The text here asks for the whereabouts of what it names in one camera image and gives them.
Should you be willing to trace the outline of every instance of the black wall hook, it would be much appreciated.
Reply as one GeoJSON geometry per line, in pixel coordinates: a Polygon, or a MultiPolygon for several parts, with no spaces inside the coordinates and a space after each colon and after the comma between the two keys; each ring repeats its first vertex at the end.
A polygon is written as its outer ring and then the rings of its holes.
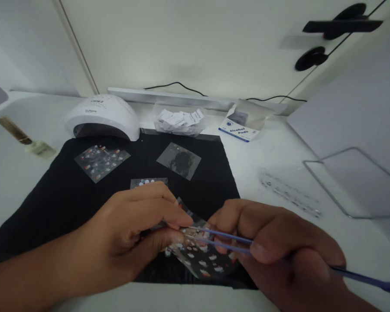
{"type": "Polygon", "coordinates": [[[332,21],[309,21],[304,33],[324,33],[324,39],[333,40],[345,33],[370,33],[383,23],[383,21],[368,20],[364,15],[367,6],[364,3],[354,4],[332,21]]]}
{"type": "Polygon", "coordinates": [[[323,46],[316,47],[300,57],[300,59],[296,62],[295,69],[298,72],[302,72],[312,66],[321,65],[327,59],[328,56],[325,54],[325,48],[323,46]]]}

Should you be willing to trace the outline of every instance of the black cloth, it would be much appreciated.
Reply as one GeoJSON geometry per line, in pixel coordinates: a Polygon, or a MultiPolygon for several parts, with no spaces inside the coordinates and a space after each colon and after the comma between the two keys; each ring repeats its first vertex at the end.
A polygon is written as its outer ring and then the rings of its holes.
{"type": "MultiPolygon", "coordinates": [[[[117,191],[130,188],[131,179],[168,178],[169,189],[190,210],[208,220],[230,198],[239,198],[224,146],[219,136],[188,138],[141,133],[136,142],[113,136],[68,140],[20,208],[0,227],[0,261],[36,248],[67,234],[88,221],[117,191]],[[191,181],[156,160],[170,142],[200,156],[191,181]],[[97,184],[74,158],[93,145],[124,149],[131,157],[97,184]]],[[[198,280],[174,257],[159,255],[138,282],[201,283],[252,288],[255,285],[242,266],[219,281],[198,280]]]]}

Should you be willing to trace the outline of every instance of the tweezer handle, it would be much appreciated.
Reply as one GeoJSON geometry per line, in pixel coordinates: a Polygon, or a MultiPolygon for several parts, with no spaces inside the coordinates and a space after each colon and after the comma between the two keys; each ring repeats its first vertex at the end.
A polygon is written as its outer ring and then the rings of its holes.
{"type": "MultiPolygon", "coordinates": [[[[210,230],[210,229],[206,229],[206,228],[198,228],[198,227],[189,227],[189,228],[193,228],[193,229],[196,229],[196,230],[212,233],[212,234],[219,235],[219,236],[228,237],[228,238],[234,239],[236,241],[240,241],[240,242],[246,243],[248,245],[251,245],[251,243],[253,242],[252,240],[249,240],[249,239],[246,239],[246,238],[243,238],[243,237],[238,237],[238,236],[234,236],[234,235],[231,235],[231,234],[222,233],[222,232],[218,232],[218,231],[214,231],[214,230],[210,230]]],[[[226,245],[226,244],[222,244],[222,243],[219,243],[219,242],[214,242],[214,241],[211,241],[211,240],[205,240],[205,239],[201,239],[201,238],[193,238],[193,239],[196,239],[196,240],[199,240],[199,241],[203,241],[205,243],[216,245],[216,246],[221,246],[221,247],[227,248],[229,250],[242,252],[244,254],[251,254],[250,250],[248,250],[248,249],[239,248],[239,247],[235,247],[235,246],[231,246],[231,245],[226,245]]],[[[361,275],[361,274],[358,274],[358,273],[354,273],[354,272],[342,269],[342,268],[340,268],[338,266],[330,266],[330,268],[333,269],[337,274],[339,274],[339,275],[341,275],[343,277],[348,277],[348,278],[350,278],[352,280],[356,280],[356,281],[359,281],[359,282],[362,282],[362,283],[366,283],[366,284],[369,284],[369,285],[373,285],[373,286],[379,287],[382,290],[390,293],[390,282],[383,282],[383,281],[380,281],[378,279],[374,279],[372,277],[364,276],[364,275],[361,275]]]]}
{"type": "Polygon", "coordinates": [[[188,237],[188,238],[191,238],[193,240],[196,240],[196,241],[202,241],[204,243],[208,243],[208,244],[212,244],[212,245],[215,245],[215,246],[224,247],[224,248],[227,248],[229,250],[238,251],[238,252],[241,252],[241,253],[244,253],[244,254],[251,254],[250,250],[245,249],[245,248],[240,248],[240,247],[235,247],[235,246],[231,246],[231,245],[226,245],[226,244],[222,244],[222,243],[211,241],[211,240],[205,240],[203,238],[195,238],[193,236],[186,235],[186,234],[185,234],[185,236],[188,237]]]}
{"type": "Polygon", "coordinates": [[[223,232],[214,231],[214,230],[210,230],[210,229],[207,229],[207,228],[200,228],[200,227],[189,227],[189,228],[192,228],[192,229],[195,229],[195,230],[200,230],[200,231],[203,231],[203,232],[208,232],[208,233],[219,235],[219,236],[228,237],[228,238],[234,239],[236,241],[239,241],[239,242],[242,242],[242,243],[246,243],[248,245],[251,245],[252,242],[253,242],[252,240],[249,240],[247,238],[243,238],[243,237],[239,237],[239,236],[235,236],[235,235],[231,235],[231,234],[227,234],[227,233],[223,233],[223,232]]]}
{"type": "Polygon", "coordinates": [[[358,274],[358,273],[354,273],[354,272],[342,269],[342,268],[337,267],[337,266],[330,266],[330,267],[337,274],[339,274],[341,276],[348,277],[348,278],[350,278],[352,280],[356,280],[356,281],[359,281],[359,282],[362,282],[362,283],[366,283],[366,284],[369,284],[369,285],[373,285],[373,286],[379,287],[382,290],[390,293],[390,282],[383,282],[383,281],[380,281],[378,279],[374,279],[372,277],[368,277],[368,276],[364,276],[364,275],[361,275],[361,274],[358,274]]]}

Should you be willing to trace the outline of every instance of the small box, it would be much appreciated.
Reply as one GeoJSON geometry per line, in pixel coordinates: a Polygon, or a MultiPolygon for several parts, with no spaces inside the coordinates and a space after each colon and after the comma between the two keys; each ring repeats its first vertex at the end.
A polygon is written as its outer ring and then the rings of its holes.
{"type": "Polygon", "coordinates": [[[250,142],[263,128],[264,121],[274,111],[246,100],[237,100],[228,111],[219,130],[240,140],[250,142]]]}

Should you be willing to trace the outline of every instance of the clear plastic tray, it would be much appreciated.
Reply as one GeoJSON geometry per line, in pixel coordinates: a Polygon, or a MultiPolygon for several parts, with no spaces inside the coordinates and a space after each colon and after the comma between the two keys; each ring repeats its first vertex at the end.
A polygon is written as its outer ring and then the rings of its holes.
{"type": "Polygon", "coordinates": [[[189,127],[173,126],[166,122],[163,122],[158,119],[158,116],[164,109],[172,113],[177,113],[180,111],[186,113],[193,113],[197,109],[199,109],[203,113],[203,115],[206,116],[205,110],[202,107],[188,106],[188,105],[173,105],[166,102],[156,102],[152,110],[152,114],[153,114],[153,123],[155,124],[155,129],[157,132],[171,133],[171,134],[183,135],[188,137],[196,137],[198,134],[202,132],[202,130],[205,129],[205,117],[202,118],[199,121],[199,123],[196,123],[189,127]]]}

